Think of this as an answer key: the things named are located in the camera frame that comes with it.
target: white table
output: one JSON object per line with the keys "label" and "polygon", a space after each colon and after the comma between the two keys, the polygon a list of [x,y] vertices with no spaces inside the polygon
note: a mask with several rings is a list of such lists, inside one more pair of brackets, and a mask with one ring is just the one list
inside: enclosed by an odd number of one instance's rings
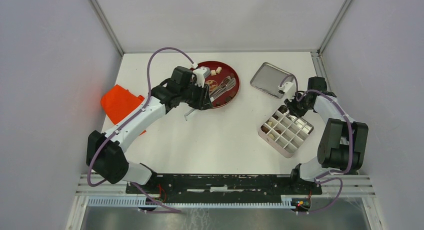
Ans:
{"label": "white table", "polygon": [[[237,72],[240,91],[234,100],[221,108],[195,112],[189,121],[184,113],[190,107],[180,104],[147,128],[125,153],[128,160],[142,162],[160,173],[236,173],[289,174],[298,163],[317,155],[325,124],[309,111],[304,119],[314,131],[290,159],[280,155],[258,136],[260,126],[283,103],[250,86],[250,80],[263,62],[285,69],[298,78],[305,90],[308,78],[316,72],[310,53],[191,53],[195,62],[221,61]],[[150,54],[125,54],[116,84],[134,95],[147,96],[146,67]],[[179,53],[158,54],[151,64],[152,86],[169,78],[176,66],[190,68]],[[113,124],[106,117],[103,131]]]}

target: gray floor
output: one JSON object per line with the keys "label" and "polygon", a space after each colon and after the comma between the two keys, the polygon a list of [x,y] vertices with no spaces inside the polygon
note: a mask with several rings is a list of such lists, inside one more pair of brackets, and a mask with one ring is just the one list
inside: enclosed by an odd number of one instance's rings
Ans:
{"label": "gray floor", "polygon": [[[315,199],[312,209],[328,204]],[[185,208],[182,214],[144,214],[129,207],[89,207],[82,229],[369,229],[360,199],[339,199],[326,211],[296,216],[287,209]]]}

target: white wall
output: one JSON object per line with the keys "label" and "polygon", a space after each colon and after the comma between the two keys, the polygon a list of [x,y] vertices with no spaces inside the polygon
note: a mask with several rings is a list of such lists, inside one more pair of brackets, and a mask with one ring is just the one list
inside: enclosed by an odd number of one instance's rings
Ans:
{"label": "white wall", "polygon": [[63,229],[120,57],[88,0],[0,0],[0,229]]}
{"label": "white wall", "polygon": [[98,0],[126,52],[319,48],[344,0]]}
{"label": "white wall", "polygon": [[324,52],[343,107],[369,126],[362,169],[389,229],[422,229],[424,0],[354,0]]}

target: cable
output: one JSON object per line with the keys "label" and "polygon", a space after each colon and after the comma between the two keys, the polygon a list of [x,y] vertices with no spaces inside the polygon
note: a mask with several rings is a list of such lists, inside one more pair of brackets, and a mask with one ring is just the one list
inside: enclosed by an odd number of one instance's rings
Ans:
{"label": "cable", "polygon": [[[134,113],[134,115],[132,115],[130,118],[128,118],[128,120],[126,120],[121,126],[119,126],[116,130],[119,132],[120,130],[122,130],[129,122],[131,122],[134,118],[136,118],[141,112],[143,112],[145,110],[145,108],[149,105],[150,99],[152,98],[152,85],[150,82],[150,65],[152,63],[153,57],[155,57],[156,54],[158,54],[161,51],[164,50],[174,50],[174,51],[178,51],[181,54],[183,54],[190,62],[191,64],[195,65],[195,62],[182,50],[174,48],[174,47],[163,47],[160,48],[159,50],[155,51],[151,56],[150,59],[148,60],[147,63],[147,86],[148,86],[148,95],[147,95],[147,99],[144,103],[144,105],[141,107],[140,110],[138,110],[136,113]],[[100,152],[103,150],[104,146],[116,135],[116,131],[114,131],[109,137],[106,138],[106,140],[104,140],[104,142],[98,147],[97,151],[95,152],[93,158],[91,159],[91,162],[88,166],[88,173],[87,173],[87,183],[89,186],[91,187],[95,187],[98,186],[100,184],[102,184],[103,182],[106,181],[106,179],[103,179],[97,183],[92,183],[91,181],[91,172],[93,170],[93,166],[94,166],[94,162],[96,161],[97,157],[99,156]],[[136,186],[144,195],[146,195],[146,197],[148,199],[150,199],[152,202],[156,203],[157,205],[164,207],[166,209],[169,209],[169,211],[152,211],[151,213],[180,213],[180,210],[168,207],[163,205],[162,203],[160,203],[159,201],[154,200],[151,196],[149,196],[140,185],[138,185],[136,182],[131,182],[131,184],[133,184],[134,186]]]}
{"label": "cable", "polygon": [[[299,91],[299,85],[298,85],[298,80],[297,80],[297,78],[296,78],[296,76],[294,76],[293,74],[290,74],[290,75],[287,75],[286,77],[284,77],[284,79],[281,81],[281,83],[280,83],[280,86],[282,86],[283,85],[283,82],[288,78],[288,77],[293,77],[294,78],[294,80],[295,80],[295,82],[296,82],[296,92],[298,92]],[[317,176],[316,178],[315,178],[315,183],[316,184],[324,184],[324,183],[327,183],[327,182],[329,182],[329,181],[333,181],[333,180],[339,180],[340,181],[340,189],[338,190],[339,192],[337,193],[337,195],[335,196],[335,198],[333,199],[333,201],[332,202],[330,202],[330,204],[328,204],[327,206],[325,206],[325,207],[323,207],[323,208],[320,208],[320,209],[317,209],[317,210],[314,210],[314,211],[310,211],[310,212],[308,212],[308,213],[305,213],[305,214],[309,214],[309,213],[315,213],[315,212],[320,212],[320,211],[322,211],[322,210],[325,210],[325,209],[327,209],[327,208],[329,208],[329,207],[331,207],[332,205],[334,205],[334,203],[336,202],[336,200],[339,198],[339,196],[340,196],[340,194],[341,194],[341,191],[342,191],[342,188],[343,188],[343,180],[340,178],[340,177],[333,177],[333,178],[330,178],[330,179],[327,179],[327,180],[324,180],[324,181],[317,181],[318,179],[321,179],[321,178],[323,178],[323,177],[325,177],[325,176],[327,176],[327,175],[329,175],[329,174],[331,174],[331,173],[341,173],[341,174],[345,174],[345,173],[348,173],[350,170],[351,170],[351,168],[352,168],[352,159],[353,159],[353,154],[354,154],[354,146],[353,146],[353,131],[352,131],[352,125],[351,125],[351,122],[349,121],[349,118],[347,117],[347,114],[346,114],[346,112],[341,108],[341,106],[336,102],[336,101],[334,101],[333,99],[331,99],[329,96],[327,96],[327,95],[325,95],[324,93],[322,93],[322,92],[320,92],[320,91],[317,91],[317,90],[306,90],[302,95],[301,95],[301,97],[300,98],[297,98],[297,96],[296,96],[296,94],[295,94],[295,98],[296,98],[296,100],[297,101],[301,101],[304,97],[305,97],[305,95],[307,94],[307,93],[309,93],[309,92],[313,92],[313,93],[317,93],[317,94],[319,94],[319,95],[321,95],[321,96],[323,96],[324,98],[326,98],[327,100],[329,100],[336,108],[337,108],[337,110],[340,112],[340,114],[343,116],[343,119],[346,121],[346,124],[347,124],[347,131],[348,131],[348,136],[349,136],[349,160],[348,160],[348,163],[347,163],[347,168],[345,169],[345,170],[343,170],[343,171],[339,171],[339,170],[335,170],[335,171],[331,171],[331,170],[329,170],[328,172],[325,172],[325,173],[323,173],[323,174],[321,174],[321,175],[319,175],[319,176]]]}

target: orange cloth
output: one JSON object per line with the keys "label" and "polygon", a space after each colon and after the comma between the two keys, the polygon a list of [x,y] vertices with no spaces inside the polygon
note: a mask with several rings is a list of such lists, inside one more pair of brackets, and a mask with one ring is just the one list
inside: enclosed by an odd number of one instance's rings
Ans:
{"label": "orange cloth", "polygon": [[144,99],[143,96],[136,97],[129,90],[115,85],[102,96],[100,104],[112,123],[116,125],[137,108]]}

